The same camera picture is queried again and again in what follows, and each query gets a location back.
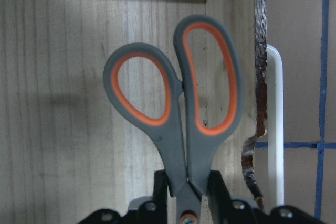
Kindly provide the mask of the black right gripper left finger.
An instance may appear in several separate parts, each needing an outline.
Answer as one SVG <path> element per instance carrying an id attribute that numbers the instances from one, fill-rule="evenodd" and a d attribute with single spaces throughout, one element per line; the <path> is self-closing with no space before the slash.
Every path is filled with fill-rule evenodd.
<path id="1" fill-rule="evenodd" d="M 169 180 L 165 170 L 157 170 L 154 173 L 153 200 L 157 205 L 155 211 L 158 219 L 155 223 L 168 223 L 167 218 L 167 187 Z"/>

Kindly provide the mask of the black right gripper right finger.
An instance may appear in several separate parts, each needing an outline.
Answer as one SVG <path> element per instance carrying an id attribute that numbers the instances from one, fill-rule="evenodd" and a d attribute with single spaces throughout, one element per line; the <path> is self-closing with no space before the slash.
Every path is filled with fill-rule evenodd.
<path id="1" fill-rule="evenodd" d="M 229 223 L 232 200 L 222 175 L 217 170 L 211 170 L 209 174 L 207 199 L 213 223 Z"/>

